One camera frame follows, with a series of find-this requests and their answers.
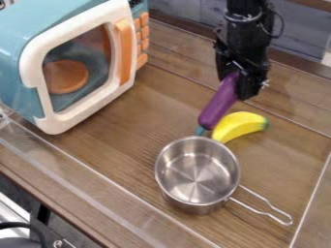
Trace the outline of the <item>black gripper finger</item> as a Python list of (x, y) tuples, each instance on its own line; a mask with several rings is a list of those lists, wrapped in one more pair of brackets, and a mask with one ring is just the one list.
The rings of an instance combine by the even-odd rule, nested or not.
[(225, 77), (235, 70), (233, 65), (234, 58), (230, 56), (229, 52), (222, 49), (217, 49), (217, 68), (219, 80), (223, 80)]
[(255, 97), (262, 88), (269, 84), (270, 63), (239, 64), (235, 62), (239, 71), (239, 79), (237, 82), (237, 96), (245, 101)]

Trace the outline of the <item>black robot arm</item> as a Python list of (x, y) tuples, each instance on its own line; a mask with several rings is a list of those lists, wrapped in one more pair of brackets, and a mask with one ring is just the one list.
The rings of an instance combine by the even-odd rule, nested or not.
[(283, 30), (285, 20), (270, 0), (227, 0), (214, 48), (219, 79), (238, 74), (239, 100), (255, 97), (269, 83), (270, 44)]

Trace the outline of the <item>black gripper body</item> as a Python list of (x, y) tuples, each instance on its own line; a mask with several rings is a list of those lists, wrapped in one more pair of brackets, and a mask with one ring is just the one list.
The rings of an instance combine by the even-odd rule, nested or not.
[(225, 13), (215, 29), (217, 49), (226, 50), (239, 64), (270, 62), (269, 49), (274, 35), (275, 13)]

